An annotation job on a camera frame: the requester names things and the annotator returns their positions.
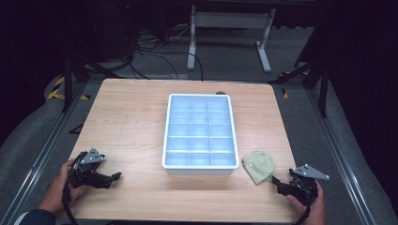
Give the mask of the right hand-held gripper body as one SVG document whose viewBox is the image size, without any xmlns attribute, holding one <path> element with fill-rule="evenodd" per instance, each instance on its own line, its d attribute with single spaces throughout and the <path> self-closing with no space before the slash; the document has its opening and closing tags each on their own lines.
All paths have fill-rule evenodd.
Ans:
<svg viewBox="0 0 398 225">
<path fill-rule="evenodd" d="M 289 174 L 293 178 L 292 193 L 303 205 L 309 205 L 318 196 L 316 180 L 330 180 L 328 174 L 324 174 L 309 164 L 304 164 L 296 169 L 290 169 Z"/>
</svg>

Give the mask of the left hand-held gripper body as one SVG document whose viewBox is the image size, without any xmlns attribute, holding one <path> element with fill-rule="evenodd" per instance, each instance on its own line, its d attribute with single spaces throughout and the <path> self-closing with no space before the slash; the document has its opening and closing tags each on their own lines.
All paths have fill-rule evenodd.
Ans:
<svg viewBox="0 0 398 225">
<path fill-rule="evenodd" d="M 96 181 L 106 181 L 106 175 L 97 173 L 97 168 L 104 160 L 96 148 L 81 152 L 77 157 L 77 162 L 72 168 L 70 183 L 74 188 L 82 185 L 93 187 Z"/>
</svg>

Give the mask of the light green cloth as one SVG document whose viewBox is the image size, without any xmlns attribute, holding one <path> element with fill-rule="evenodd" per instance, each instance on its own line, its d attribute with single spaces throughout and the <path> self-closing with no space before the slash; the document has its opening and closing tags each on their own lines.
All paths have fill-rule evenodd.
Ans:
<svg viewBox="0 0 398 225">
<path fill-rule="evenodd" d="M 254 151 L 242 159 L 243 168 L 256 185 L 271 180 L 274 171 L 272 156 L 263 151 Z"/>
</svg>

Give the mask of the white compartment tray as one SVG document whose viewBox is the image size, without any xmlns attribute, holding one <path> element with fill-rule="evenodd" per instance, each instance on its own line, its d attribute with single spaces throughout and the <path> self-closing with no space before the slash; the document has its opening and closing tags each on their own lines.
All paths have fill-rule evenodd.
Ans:
<svg viewBox="0 0 398 225">
<path fill-rule="evenodd" d="M 172 94 L 161 164 L 170 174 L 229 175 L 239 167 L 231 98 Z"/>
</svg>

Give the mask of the person's right hand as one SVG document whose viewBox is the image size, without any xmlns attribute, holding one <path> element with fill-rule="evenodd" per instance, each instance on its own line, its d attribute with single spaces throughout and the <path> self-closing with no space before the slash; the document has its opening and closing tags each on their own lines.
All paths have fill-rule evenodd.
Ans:
<svg viewBox="0 0 398 225">
<path fill-rule="evenodd" d="M 318 197 L 310 206 L 310 213 L 298 225 L 327 225 L 327 208 L 324 201 L 324 190 L 316 181 Z M 286 195 L 285 198 L 289 201 L 290 205 L 299 213 L 304 214 L 306 207 L 294 196 Z"/>
</svg>

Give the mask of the person's left hand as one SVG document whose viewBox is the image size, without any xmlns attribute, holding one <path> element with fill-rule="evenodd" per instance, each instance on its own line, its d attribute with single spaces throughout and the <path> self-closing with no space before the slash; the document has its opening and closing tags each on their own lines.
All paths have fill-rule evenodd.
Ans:
<svg viewBox="0 0 398 225">
<path fill-rule="evenodd" d="M 53 214 L 60 213 L 64 210 L 64 205 L 62 203 L 63 189 L 66 184 L 67 175 L 69 168 L 72 165 L 73 160 L 66 161 L 60 169 L 60 173 L 52 181 L 50 187 L 48 188 L 43 200 L 38 205 L 38 209 L 48 211 Z M 74 203 L 79 197 L 85 195 L 85 193 L 90 189 L 89 186 L 80 186 L 77 188 L 70 188 L 71 203 Z"/>
</svg>

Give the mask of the yellow black floor tape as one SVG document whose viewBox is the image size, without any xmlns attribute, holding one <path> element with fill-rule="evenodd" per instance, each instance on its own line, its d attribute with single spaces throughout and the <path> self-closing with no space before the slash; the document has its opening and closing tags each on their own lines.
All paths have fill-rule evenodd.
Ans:
<svg viewBox="0 0 398 225">
<path fill-rule="evenodd" d="M 289 73 L 290 72 L 282 72 L 281 74 L 279 74 L 279 78 L 283 78 L 283 77 L 287 76 Z M 304 78 L 304 77 L 307 77 L 308 74 L 309 74 L 309 72 L 301 72 L 297 77 Z M 284 99 L 287 99 L 289 97 L 287 91 L 284 88 L 282 89 L 282 94 L 283 94 Z"/>
<path fill-rule="evenodd" d="M 65 95 L 59 93 L 59 89 L 61 85 L 64 83 L 65 77 L 60 76 L 54 84 L 53 89 L 51 90 L 50 94 L 47 96 L 47 99 L 56 98 L 56 99 L 64 99 Z"/>
</svg>

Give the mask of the black metal stand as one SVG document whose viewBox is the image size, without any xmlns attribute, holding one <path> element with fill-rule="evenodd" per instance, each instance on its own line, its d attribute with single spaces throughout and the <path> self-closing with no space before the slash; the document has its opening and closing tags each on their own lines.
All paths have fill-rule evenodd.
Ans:
<svg viewBox="0 0 398 225">
<path fill-rule="evenodd" d="M 69 53 L 67 55 L 64 66 L 64 86 L 65 86 L 65 100 L 63 113 L 65 113 L 73 101 L 72 96 L 72 76 L 75 76 L 79 83 L 86 83 L 89 80 L 88 69 L 85 65 L 89 65 L 99 73 L 105 75 L 107 78 L 119 79 L 119 76 L 114 74 L 109 69 L 101 66 L 93 60 L 85 58 L 77 53 Z"/>
<path fill-rule="evenodd" d="M 306 72 L 307 75 L 301 84 L 305 89 L 313 89 L 317 83 L 320 83 L 318 108 L 322 116 L 327 117 L 326 104 L 329 86 L 329 69 L 328 63 L 325 60 L 307 63 L 291 72 L 285 73 L 277 80 L 269 82 L 269 84 L 283 84 L 304 72 Z"/>
</svg>

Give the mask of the grey metal floor rail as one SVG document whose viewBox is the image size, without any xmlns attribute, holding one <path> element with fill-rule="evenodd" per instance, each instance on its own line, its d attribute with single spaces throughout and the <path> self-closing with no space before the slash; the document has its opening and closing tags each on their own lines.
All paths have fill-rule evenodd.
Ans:
<svg viewBox="0 0 398 225">
<path fill-rule="evenodd" d="M 47 99 L 0 147 L 0 225 L 12 225 L 22 212 L 85 88 L 75 84 L 65 112 L 63 101 Z"/>
<path fill-rule="evenodd" d="M 338 144 L 337 138 L 335 137 L 333 129 L 330 126 L 329 120 L 323 116 L 319 109 L 318 98 L 315 91 L 313 89 L 306 89 L 306 94 L 315 110 L 317 119 L 327 136 L 329 145 L 331 147 L 331 155 L 338 168 L 339 174 L 343 179 L 344 186 L 348 192 L 351 202 L 356 209 L 362 225 L 376 225 L 375 217 L 373 216 L 364 198 L 358 179 L 347 159 L 341 152 L 341 147 Z"/>
</svg>

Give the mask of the white metal table frame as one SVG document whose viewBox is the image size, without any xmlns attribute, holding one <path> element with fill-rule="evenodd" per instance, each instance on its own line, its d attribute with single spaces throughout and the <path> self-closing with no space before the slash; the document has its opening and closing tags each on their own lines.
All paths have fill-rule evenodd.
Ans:
<svg viewBox="0 0 398 225">
<path fill-rule="evenodd" d="M 191 7 L 190 32 L 191 40 L 187 69 L 194 70 L 196 55 L 196 28 L 240 28 L 240 29 L 262 29 L 263 37 L 255 42 L 263 70 L 271 72 L 265 46 L 273 23 L 276 9 L 272 8 L 267 13 L 242 13 L 242 12 L 203 12 L 198 11 L 196 6 Z"/>
</svg>

